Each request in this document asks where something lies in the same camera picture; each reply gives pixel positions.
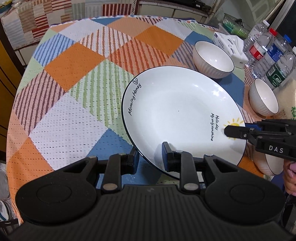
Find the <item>blue bottle cap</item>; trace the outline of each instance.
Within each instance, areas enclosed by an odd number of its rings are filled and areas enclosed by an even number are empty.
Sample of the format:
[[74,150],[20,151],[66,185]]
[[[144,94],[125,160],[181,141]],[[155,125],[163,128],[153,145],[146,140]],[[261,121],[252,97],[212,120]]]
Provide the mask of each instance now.
[[284,35],[284,39],[286,39],[288,43],[292,42],[292,40],[286,34]]

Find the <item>person's hand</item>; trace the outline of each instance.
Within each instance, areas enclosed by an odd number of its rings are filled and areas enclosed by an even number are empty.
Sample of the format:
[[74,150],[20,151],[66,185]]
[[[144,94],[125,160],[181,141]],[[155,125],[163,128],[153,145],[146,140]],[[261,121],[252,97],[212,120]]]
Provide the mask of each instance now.
[[284,160],[284,185],[286,192],[296,196],[296,162]]

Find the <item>yellow sun drawing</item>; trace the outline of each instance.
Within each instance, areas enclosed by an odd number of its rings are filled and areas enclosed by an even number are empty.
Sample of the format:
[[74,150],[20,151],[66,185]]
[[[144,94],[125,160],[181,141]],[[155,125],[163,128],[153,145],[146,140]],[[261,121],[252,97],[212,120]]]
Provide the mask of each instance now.
[[237,121],[235,121],[235,119],[233,118],[232,119],[232,123],[230,123],[229,121],[227,122],[228,125],[231,125],[231,126],[240,126],[240,124],[242,124],[244,121],[243,120],[239,120],[239,117],[237,118]]

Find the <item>orange square pattern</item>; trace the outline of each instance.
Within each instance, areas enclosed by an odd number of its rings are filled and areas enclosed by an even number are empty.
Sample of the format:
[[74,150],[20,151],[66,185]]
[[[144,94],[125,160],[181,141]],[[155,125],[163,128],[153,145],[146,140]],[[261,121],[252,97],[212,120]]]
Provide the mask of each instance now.
[[107,59],[133,75],[137,75],[149,68],[163,65],[169,56],[134,38]]
[[36,149],[31,138],[28,137],[21,148],[8,160],[6,167],[9,192],[14,209],[17,208],[15,195],[20,187],[50,172],[53,172],[53,169]]
[[183,40],[156,26],[146,29],[135,37],[136,39],[166,53],[172,55],[174,51],[183,43]]
[[63,29],[69,27],[69,26],[72,25],[73,23],[75,23],[75,22],[60,24],[60,25],[57,25],[57,26],[53,26],[53,27],[51,27],[50,29],[58,33],[58,32],[60,32],[60,31],[62,31]]
[[144,30],[150,28],[152,24],[136,18],[121,18],[107,25],[109,28],[116,29],[131,37],[135,37]]
[[258,170],[255,163],[251,161],[250,158],[248,158],[246,155],[244,155],[238,164],[238,166],[242,169],[245,169],[248,172],[251,172],[259,177],[263,177],[263,173]]
[[24,130],[14,110],[11,111],[7,132],[6,160],[9,160],[28,138],[28,133]]
[[187,68],[187,66],[185,66],[185,64],[179,62],[178,60],[176,60],[173,57],[170,57],[166,62],[163,63],[163,65],[167,65],[167,66],[179,66],[179,67]]
[[68,91],[104,59],[104,56],[76,43],[44,69],[65,91]]

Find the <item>wooden cabinet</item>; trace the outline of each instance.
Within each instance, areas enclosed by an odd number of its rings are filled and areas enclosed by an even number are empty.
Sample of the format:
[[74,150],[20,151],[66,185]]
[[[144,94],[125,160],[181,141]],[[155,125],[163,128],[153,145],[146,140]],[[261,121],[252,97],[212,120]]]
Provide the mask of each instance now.
[[6,151],[10,113],[24,68],[13,51],[0,23],[0,151]]
[[207,18],[207,15],[198,9],[159,0],[140,1],[137,14],[169,18],[194,18],[200,23],[204,23]]

